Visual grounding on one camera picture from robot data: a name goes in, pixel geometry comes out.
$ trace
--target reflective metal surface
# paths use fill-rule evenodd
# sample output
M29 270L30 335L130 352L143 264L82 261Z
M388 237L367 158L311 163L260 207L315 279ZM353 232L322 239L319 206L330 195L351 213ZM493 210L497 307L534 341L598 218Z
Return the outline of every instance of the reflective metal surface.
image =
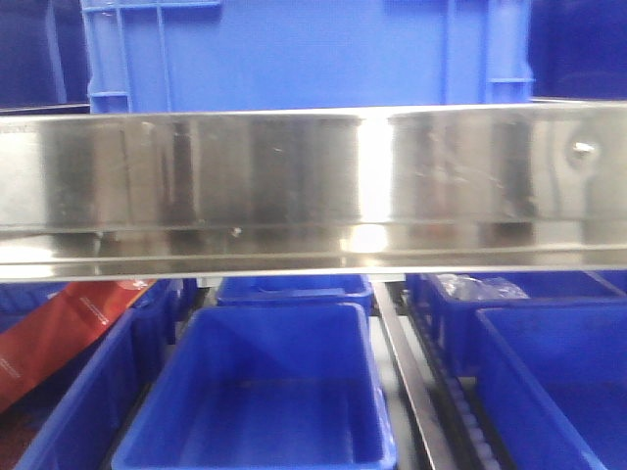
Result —
M0 279L627 265L627 105L0 118Z
M423 454L422 440L412 424L413 416L407 401L407 392L399 380L394 355L386 341L380 319L369 318L370 344L379 372L381 388L390 417L397 452L395 470L430 470Z
M41 116L41 115L88 115L87 103L49 105L21 108L0 108L0 116Z

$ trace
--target blue plastic bin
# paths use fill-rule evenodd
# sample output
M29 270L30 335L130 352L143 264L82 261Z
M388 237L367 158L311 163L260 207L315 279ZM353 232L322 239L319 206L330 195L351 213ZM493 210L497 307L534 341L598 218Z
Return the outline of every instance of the blue plastic bin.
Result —
M625 270L608 270L596 271L596 273L607 282L617 287L623 292L627 292L627 271Z
M520 470L627 462L627 307L479 312L478 394Z
M372 287L360 274L229 277L217 289L219 306L352 303L372 310Z
M423 274L406 274L405 287L410 292L410 302L412 306L419 306L424 300L424 280Z
M524 102L531 0L81 0L94 113Z
M16 470L97 469L144 385L165 362L164 326L175 283L159 281L104 340L17 402L37 435ZM21 316L0 316L0 327Z
M627 2L534 0L531 19L537 96L627 99Z
M115 470L391 469L395 446L358 305L197 312Z
M476 279L503 277L520 287L530 299L460 301L450 297L435 275L427 276L426 297L431 334L440 345L452 374L474 376L479 358L478 324L474 313L498 306L545 306L625 302L625 293L585 271L484 272Z
M181 279L181 291L178 298L178 308L175 310L179 312L177 321L183 320L184 315L189 312L189 309L194 305L198 297L198 282L196 278Z
M0 284L0 316L24 315L52 299L65 282Z
M87 101L79 0L0 2L0 108Z

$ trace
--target metal track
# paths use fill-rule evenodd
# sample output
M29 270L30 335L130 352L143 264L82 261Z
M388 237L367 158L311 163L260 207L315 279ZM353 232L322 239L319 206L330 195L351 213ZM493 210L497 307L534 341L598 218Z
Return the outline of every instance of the metal track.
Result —
M495 456L459 381L446 371L437 348L425 333L424 325L415 327L419 350L410 346L409 338L414 331L403 327L402 319L407 320L408 325L411 322L399 315L407 312L400 286L402 284L373 283L386 339L406 391L410 419L419 432L418 445L426 456L429 468L510 468L510 461L501 448L498 449L499 459Z
M0 108L0 116L45 116L45 115L88 115L87 103L69 105L34 106L21 108Z

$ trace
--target metal frame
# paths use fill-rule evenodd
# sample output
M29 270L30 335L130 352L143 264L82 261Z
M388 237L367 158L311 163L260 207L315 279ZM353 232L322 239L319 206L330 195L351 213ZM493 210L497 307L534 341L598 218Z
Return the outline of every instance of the metal frame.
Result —
M88 115L87 103L48 105L20 108L0 108L0 116Z
M372 287L386 340L406 391L411 418L421 437L421 442L416 444L422 446L430 468L458 470L453 450L429 396L427 383L420 374L420 367L411 352L388 287L383 283L374 283Z
M627 266L627 104L0 118L0 280Z

